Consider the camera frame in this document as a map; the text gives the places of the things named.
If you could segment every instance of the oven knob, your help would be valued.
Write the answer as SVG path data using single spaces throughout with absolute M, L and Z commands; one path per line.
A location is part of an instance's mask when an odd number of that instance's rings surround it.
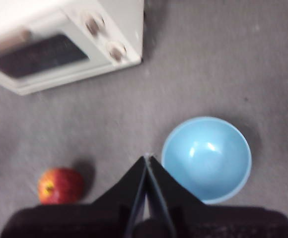
M 107 51 L 110 56 L 116 61 L 121 61 L 121 59 L 126 56 L 126 49 L 124 45 L 117 41 L 110 41 L 107 46 Z
M 98 14 L 89 16 L 85 25 L 92 36 L 97 36 L 97 34 L 105 28 L 104 20 Z

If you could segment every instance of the apple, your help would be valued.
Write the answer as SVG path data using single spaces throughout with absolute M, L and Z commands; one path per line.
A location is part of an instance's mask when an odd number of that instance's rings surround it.
M 38 196 L 42 204 L 65 204 L 78 201 L 83 193 L 82 176 L 73 169 L 47 170 L 38 181 Z

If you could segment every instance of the gray carpet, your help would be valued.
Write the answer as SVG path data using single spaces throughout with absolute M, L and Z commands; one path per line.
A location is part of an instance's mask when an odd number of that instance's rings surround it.
M 224 204 L 288 215 L 288 0 L 148 0 L 141 65 L 29 96 L 0 87 L 0 230 L 38 204 L 53 166 L 89 178 L 83 202 L 180 122 L 216 116 L 250 143 L 248 183 Z

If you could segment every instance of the light blue bowl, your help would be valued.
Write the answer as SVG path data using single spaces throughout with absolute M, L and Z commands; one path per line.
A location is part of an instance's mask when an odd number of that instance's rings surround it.
M 162 165 L 184 188 L 206 204 L 237 194 L 251 170 L 251 151 L 240 131 L 212 117 L 177 126 L 162 151 Z

